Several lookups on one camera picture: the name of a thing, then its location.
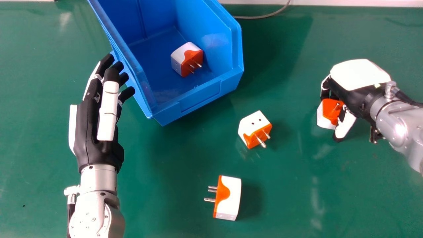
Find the bin bottom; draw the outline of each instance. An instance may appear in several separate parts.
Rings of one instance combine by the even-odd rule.
[[[129,45],[143,66],[157,104],[168,102],[216,77],[208,67],[206,58],[202,68],[185,78],[172,69],[171,53],[186,42],[187,40],[173,27]]]

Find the robotic arm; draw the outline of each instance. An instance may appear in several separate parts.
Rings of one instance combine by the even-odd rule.
[[[356,118],[371,125],[370,141],[386,139],[404,154],[408,164],[423,172],[423,104],[407,97],[390,76],[366,59],[335,65],[321,83],[317,125],[335,130],[342,141]]]
[[[68,187],[68,238],[122,238],[125,220],[117,197],[117,173],[124,161],[118,143],[122,104],[134,95],[129,87],[119,93],[128,80],[120,74],[123,64],[114,65],[111,54],[95,67],[78,105],[71,105],[69,147],[77,157],[80,185]]]

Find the blue plastic container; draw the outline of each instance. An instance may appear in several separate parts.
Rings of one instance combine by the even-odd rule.
[[[129,74],[127,86],[162,126],[225,95],[244,72],[241,27],[217,0],[88,0]],[[186,42],[204,63],[182,78],[170,55]]]

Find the metal prong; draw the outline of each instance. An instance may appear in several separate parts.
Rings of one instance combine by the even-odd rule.
[[[216,199],[205,197],[204,201],[206,201],[206,202],[216,202]]]
[[[257,137],[257,140],[260,143],[261,147],[266,148],[266,144],[258,136],[256,136],[256,137]]]
[[[267,134],[264,130],[263,130],[263,132],[264,132],[264,134],[266,135],[266,137],[267,137],[268,139],[270,139],[270,135],[269,135],[269,134]]]

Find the orange and white plug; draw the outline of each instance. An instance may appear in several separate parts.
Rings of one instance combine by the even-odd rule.
[[[257,111],[247,117],[244,117],[240,121],[238,135],[249,149],[258,145],[266,148],[266,144],[264,142],[267,139],[270,139],[271,129],[272,124],[261,111]]]
[[[216,193],[216,198],[204,198],[206,202],[214,202],[213,217],[235,221],[241,201],[241,179],[219,176],[217,187],[209,186],[209,192]]]
[[[203,57],[204,51],[192,42],[185,43],[170,55],[172,68],[182,77],[203,67]]]
[[[331,98],[323,99],[317,108],[317,125],[334,130],[338,125],[338,117],[344,103]]]

